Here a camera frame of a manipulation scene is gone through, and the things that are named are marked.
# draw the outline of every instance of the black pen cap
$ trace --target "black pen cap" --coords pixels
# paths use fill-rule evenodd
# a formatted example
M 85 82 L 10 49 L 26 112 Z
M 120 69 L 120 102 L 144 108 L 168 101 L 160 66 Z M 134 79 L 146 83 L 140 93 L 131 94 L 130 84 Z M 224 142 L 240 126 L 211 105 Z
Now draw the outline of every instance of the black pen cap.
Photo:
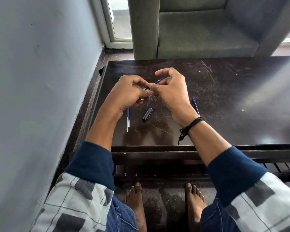
M 146 114 L 143 116 L 142 120 L 143 120 L 144 123 L 148 120 L 148 118 L 150 117 L 151 113 L 152 113 L 152 109 L 150 108 L 150 109 L 148 109 Z

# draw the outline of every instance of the glass pane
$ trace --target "glass pane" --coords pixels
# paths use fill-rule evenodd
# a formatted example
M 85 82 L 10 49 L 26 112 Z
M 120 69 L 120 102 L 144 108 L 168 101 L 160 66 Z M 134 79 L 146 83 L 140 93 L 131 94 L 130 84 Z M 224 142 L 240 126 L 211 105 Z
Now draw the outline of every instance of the glass pane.
M 128 0 L 108 0 L 115 38 L 132 38 Z

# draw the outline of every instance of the gray sofa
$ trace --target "gray sofa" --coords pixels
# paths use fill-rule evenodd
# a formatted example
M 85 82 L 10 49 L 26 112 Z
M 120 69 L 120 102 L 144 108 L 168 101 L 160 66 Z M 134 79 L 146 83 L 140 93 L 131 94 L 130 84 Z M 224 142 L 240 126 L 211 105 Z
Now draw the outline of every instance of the gray sofa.
M 128 0 L 135 59 L 270 56 L 290 0 Z

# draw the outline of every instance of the person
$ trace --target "person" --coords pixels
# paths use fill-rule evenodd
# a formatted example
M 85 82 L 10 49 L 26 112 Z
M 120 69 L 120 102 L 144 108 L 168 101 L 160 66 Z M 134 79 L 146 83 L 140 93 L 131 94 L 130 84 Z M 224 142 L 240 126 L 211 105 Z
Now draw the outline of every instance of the person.
M 142 187 L 132 186 L 121 203 L 113 194 L 111 144 L 123 111 L 139 106 L 151 91 L 182 127 L 198 114 L 190 105 L 185 77 L 174 68 L 158 84 L 122 76 L 99 109 L 85 141 L 50 191 L 31 232 L 147 231 Z M 141 84 L 150 90 L 143 90 Z M 195 185 L 186 184 L 189 231 L 290 231 L 290 188 L 246 157 L 201 121 L 189 130 L 217 190 L 206 206 Z

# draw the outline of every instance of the sleeve cuff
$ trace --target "sleeve cuff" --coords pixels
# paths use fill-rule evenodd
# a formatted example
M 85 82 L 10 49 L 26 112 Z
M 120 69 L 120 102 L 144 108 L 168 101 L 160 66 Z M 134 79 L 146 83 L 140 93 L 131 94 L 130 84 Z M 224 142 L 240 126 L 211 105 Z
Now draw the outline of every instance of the sleeve cuff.
M 208 165 L 208 173 L 224 207 L 232 200 L 254 186 L 267 172 L 236 147 L 230 147 Z
M 114 191 L 113 170 L 112 153 L 97 144 L 84 141 L 65 172 Z

